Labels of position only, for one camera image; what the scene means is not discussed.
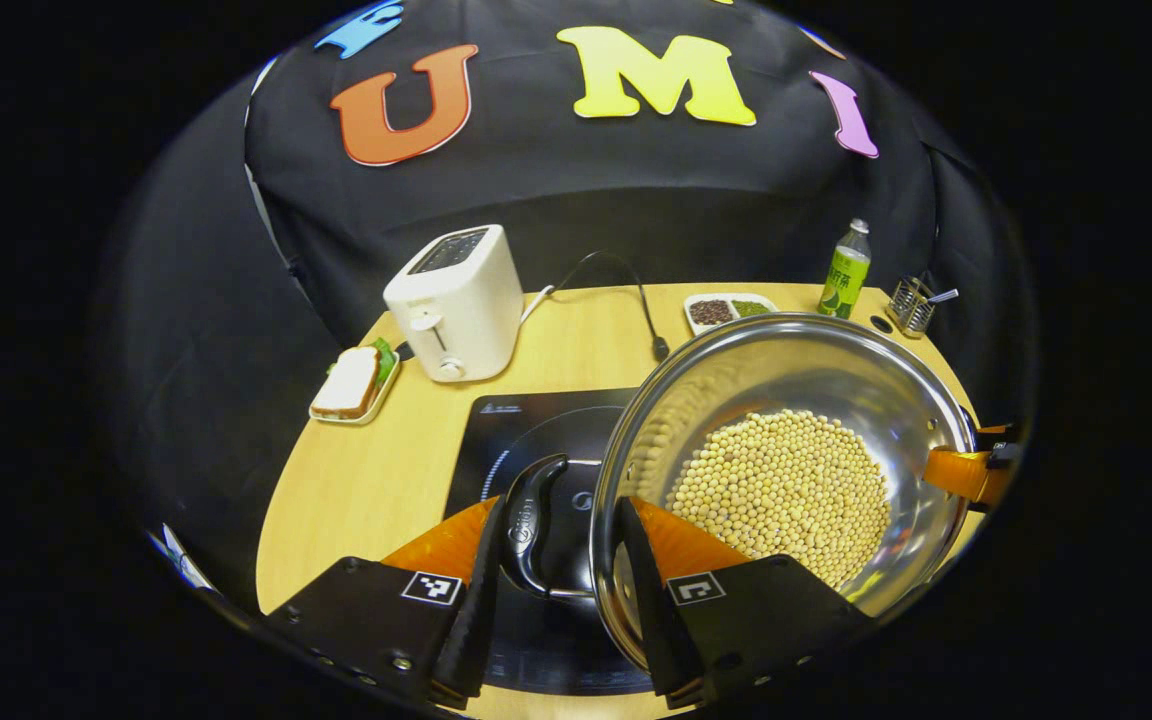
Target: toaster lever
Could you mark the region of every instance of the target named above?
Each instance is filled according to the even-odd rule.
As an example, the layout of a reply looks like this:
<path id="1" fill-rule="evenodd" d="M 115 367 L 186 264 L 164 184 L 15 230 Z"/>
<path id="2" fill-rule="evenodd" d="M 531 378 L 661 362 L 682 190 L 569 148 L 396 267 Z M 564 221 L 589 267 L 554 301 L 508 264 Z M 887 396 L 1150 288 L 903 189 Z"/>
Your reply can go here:
<path id="1" fill-rule="evenodd" d="M 412 319 L 412 329 L 416 332 L 425 332 L 434 328 L 434 325 L 442 323 L 444 317 L 441 314 L 419 314 Z"/>

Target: bread slice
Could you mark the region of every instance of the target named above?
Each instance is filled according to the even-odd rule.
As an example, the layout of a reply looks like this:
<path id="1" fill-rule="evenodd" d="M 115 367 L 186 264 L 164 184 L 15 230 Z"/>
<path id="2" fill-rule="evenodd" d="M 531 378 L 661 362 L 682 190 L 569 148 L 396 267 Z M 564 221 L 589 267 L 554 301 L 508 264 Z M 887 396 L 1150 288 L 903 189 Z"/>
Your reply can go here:
<path id="1" fill-rule="evenodd" d="M 380 351 L 374 347 L 351 347 L 338 357 L 311 414 L 333 420 L 357 420 L 376 400 L 376 374 L 380 372 Z"/>

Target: wooden tabletop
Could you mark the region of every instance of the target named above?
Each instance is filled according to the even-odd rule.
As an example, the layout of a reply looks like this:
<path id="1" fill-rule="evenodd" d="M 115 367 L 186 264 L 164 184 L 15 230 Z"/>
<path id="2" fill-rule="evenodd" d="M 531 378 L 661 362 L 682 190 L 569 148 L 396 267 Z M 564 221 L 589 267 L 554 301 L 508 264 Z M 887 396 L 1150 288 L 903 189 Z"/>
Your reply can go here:
<path id="1" fill-rule="evenodd" d="M 682 302 L 702 291 L 755 291 L 786 311 L 814 310 L 818 285 L 682 283 L 646 286 L 657 332 L 677 347 L 691 336 Z M 535 293 L 529 293 L 531 301 Z M 886 293 L 864 288 L 851 319 L 869 325 L 882 314 Z M 371 342 L 403 340 L 392 314 L 376 320 Z M 888 338 L 908 347 L 946 384 L 972 416 L 975 409 L 954 372 L 929 340 Z M 591 363 L 598 348 L 616 348 L 617 363 Z M 329 359 L 324 359 L 324 370 Z M 379 560 L 444 518 L 468 411 L 476 397 L 516 393 L 611 389 L 639 386 L 655 367 L 649 329 L 635 286 L 563 290 L 541 302 L 518 332 L 511 363 L 477 382 L 433 382 L 420 364 L 403 364 L 389 396 L 366 425 L 309 420 L 288 457 L 265 514 L 256 555 L 262 612 L 274 611 L 342 556 Z M 950 558 L 979 524 L 969 514 Z M 472 717 L 662 717 L 652 694 L 575 697 L 525 694 L 484 685 L 465 711 Z"/>

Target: orange letter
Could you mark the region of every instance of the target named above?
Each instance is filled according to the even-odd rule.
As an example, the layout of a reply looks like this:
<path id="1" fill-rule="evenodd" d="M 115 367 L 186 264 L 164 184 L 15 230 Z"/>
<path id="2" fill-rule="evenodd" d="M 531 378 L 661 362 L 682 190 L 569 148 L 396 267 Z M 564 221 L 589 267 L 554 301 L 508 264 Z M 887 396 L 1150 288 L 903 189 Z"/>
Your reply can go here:
<path id="1" fill-rule="evenodd" d="M 380 73 L 333 97 L 332 108 L 340 111 L 340 135 L 349 158 L 362 165 L 393 165 L 452 141 L 470 119 L 467 61 L 477 51 L 477 45 L 457 45 L 416 60 L 412 69 L 429 73 L 434 108 L 424 123 L 411 129 L 396 131 L 385 114 L 385 89 L 397 77 L 394 73 Z"/>

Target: utensil holder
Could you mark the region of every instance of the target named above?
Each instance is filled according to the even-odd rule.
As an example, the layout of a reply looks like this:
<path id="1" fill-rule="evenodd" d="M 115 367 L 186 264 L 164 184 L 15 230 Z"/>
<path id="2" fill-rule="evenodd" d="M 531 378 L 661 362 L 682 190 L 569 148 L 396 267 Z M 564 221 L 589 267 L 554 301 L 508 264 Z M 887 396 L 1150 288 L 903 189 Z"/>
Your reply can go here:
<path id="1" fill-rule="evenodd" d="M 927 302 L 929 297 L 932 297 L 931 288 L 918 278 L 905 275 L 896 283 L 896 291 L 887 304 L 887 316 L 905 338 L 918 340 L 927 334 L 927 325 L 937 310 L 937 305 Z"/>

